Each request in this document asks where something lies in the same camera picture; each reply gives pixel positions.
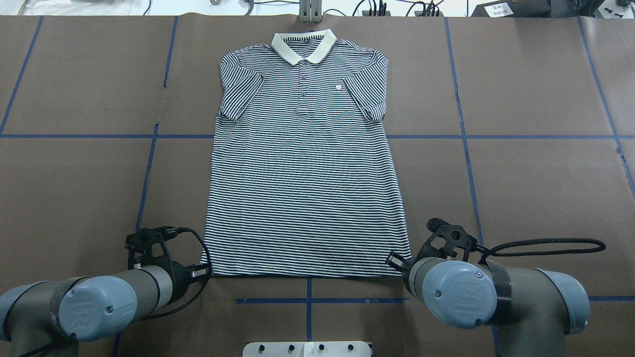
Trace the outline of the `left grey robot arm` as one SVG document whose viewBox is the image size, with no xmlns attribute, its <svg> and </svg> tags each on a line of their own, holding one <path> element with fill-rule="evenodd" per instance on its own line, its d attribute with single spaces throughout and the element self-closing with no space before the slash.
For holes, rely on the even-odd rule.
<svg viewBox="0 0 635 357">
<path fill-rule="evenodd" d="M 191 233 L 202 246 L 203 260 L 184 266 L 174 261 L 167 242 Z M 140 229 L 125 240 L 127 269 L 103 276 L 36 282 L 1 296 L 1 339 L 12 357 L 76 357 L 79 343 L 117 335 L 138 321 L 165 318 L 188 307 L 213 276 L 211 254 L 192 228 Z M 175 309 L 200 282 L 200 291 Z"/>
</svg>

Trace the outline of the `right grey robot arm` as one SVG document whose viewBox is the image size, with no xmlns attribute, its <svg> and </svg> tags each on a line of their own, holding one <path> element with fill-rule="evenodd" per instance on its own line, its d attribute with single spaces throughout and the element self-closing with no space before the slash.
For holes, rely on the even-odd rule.
<svg viewBox="0 0 635 357">
<path fill-rule="evenodd" d="M 459 225 L 427 222 L 431 235 L 415 257 L 392 251 L 386 264 L 404 287 L 442 323 L 498 332 L 499 357 L 564 357 L 566 337 L 589 323 L 583 285 L 565 273 L 506 267 L 494 257 L 531 257 L 601 252 L 592 238 L 539 238 L 486 248 Z"/>
</svg>

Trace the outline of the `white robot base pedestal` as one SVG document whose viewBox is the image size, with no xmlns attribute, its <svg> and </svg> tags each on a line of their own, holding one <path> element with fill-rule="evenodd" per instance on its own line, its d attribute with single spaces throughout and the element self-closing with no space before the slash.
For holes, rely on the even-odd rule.
<svg viewBox="0 0 635 357">
<path fill-rule="evenodd" d="M 372 357 L 371 343 L 365 341 L 260 342 L 248 343 L 243 357 Z"/>
</svg>

